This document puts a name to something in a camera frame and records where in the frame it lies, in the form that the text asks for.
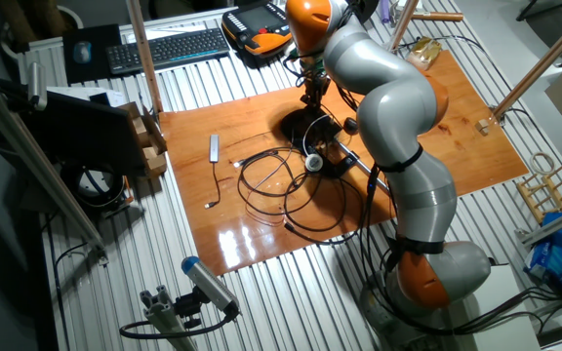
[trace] metal rod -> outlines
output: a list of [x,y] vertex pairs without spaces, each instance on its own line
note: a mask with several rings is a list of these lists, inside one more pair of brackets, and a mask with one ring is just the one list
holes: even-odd
[[160,90],[155,80],[155,68],[153,66],[153,58],[151,49],[148,47],[146,40],[146,32],[144,31],[144,19],[142,18],[141,3],[139,0],[127,0],[127,8],[129,17],[132,20],[132,28],[136,35],[136,43],[138,44],[138,52],[140,53],[140,61],[142,69],[148,85],[148,92],[151,94],[151,103],[153,103],[153,113],[159,114],[164,111],[162,107],[162,98]]
[[526,237],[522,240],[522,244],[524,245],[535,244],[537,241],[549,235],[554,234],[560,229],[562,229],[562,216],[554,219],[552,222],[535,230],[534,232],[527,234]]
[[542,76],[548,67],[562,54],[562,36],[547,51],[533,69],[508,93],[504,100],[494,109],[494,116],[500,121],[506,110],[513,105]]
[[[350,150],[348,148],[348,146],[344,145],[339,140],[337,140],[337,142],[338,142],[338,145],[340,146],[341,152],[343,152],[344,155],[348,156],[349,154],[352,153],[352,150]],[[372,170],[370,169],[370,167],[366,166],[365,163],[363,163],[363,162],[361,162],[361,160],[359,160],[359,156],[357,156],[356,165],[359,166],[359,168],[363,170],[363,172],[366,174],[366,176],[370,176],[370,173],[372,172]],[[380,178],[377,178],[377,184],[382,189],[382,191],[384,191],[385,194],[387,194],[387,196],[389,196],[389,188],[387,187],[387,185],[385,185],[385,182],[382,181]]]
[[385,48],[388,51],[395,51],[398,49],[398,44],[402,40],[402,36],[405,35],[405,31],[407,30],[407,26],[411,21],[411,17],[414,15],[416,11],[416,7],[420,0],[409,0],[405,4],[405,8],[402,10],[402,14],[400,15],[400,20],[396,23],[396,27],[394,28],[394,32],[391,34],[391,39]]
[[79,233],[96,248],[104,249],[103,239],[88,219],[77,200],[70,193],[58,172],[27,129],[18,114],[10,112],[0,94],[0,132],[17,151],[20,158],[45,188],[66,218],[73,222]]

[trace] white cable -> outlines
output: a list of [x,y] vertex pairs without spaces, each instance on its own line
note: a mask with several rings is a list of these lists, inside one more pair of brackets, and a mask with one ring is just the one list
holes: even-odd
[[321,119],[323,119],[325,117],[329,117],[329,115],[327,114],[327,115],[320,116],[320,117],[316,118],[316,120],[311,122],[309,127],[307,127],[307,130],[304,132],[304,136],[302,136],[302,150],[304,150],[305,156],[309,156],[309,153],[307,152],[307,146],[305,144],[305,141],[307,140],[307,134],[309,133],[309,130],[311,129],[311,126],[313,126],[314,124],[316,124],[316,122],[320,121]]
[[[545,159],[545,161],[547,161],[547,163],[550,165],[549,171],[542,170],[541,165],[538,166],[538,163],[535,161],[535,158],[537,156],[542,156]],[[552,172],[554,172],[554,159],[552,159],[550,155],[546,154],[545,152],[537,152],[533,154],[533,156],[531,156],[531,159],[528,161],[528,163],[531,169],[533,170],[533,172],[537,174],[547,176]]]

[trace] circular sensor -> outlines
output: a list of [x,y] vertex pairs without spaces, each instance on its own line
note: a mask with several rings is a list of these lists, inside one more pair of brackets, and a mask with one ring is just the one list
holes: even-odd
[[310,172],[320,171],[323,165],[324,161],[322,161],[322,157],[318,154],[311,154],[304,160],[304,166]]

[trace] robotic arm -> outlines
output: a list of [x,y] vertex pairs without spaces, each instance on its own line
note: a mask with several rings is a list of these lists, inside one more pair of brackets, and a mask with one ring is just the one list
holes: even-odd
[[[418,143],[444,117],[446,89],[373,41],[345,0],[289,0],[286,14],[310,102],[319,105],[311,89],[328,79],[322,66],[339,86],[365,96],[359,133],[398,211],[397,265],[381,282],[393,304],[418,317],[470,295],[489,276],[489,259],[473,243],[444,243],[457,207],[455,184]],[[376,314],[366,315],[383,327]]]

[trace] computer monitor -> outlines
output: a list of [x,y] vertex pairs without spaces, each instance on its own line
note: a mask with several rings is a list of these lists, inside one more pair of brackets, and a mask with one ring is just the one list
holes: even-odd
[[[27,87],[0,80],[0,87],[26,97]],[[123,176],[146,176],[144,155],[127,111],[48,92],[44,111],[20,117],[48,156]]]

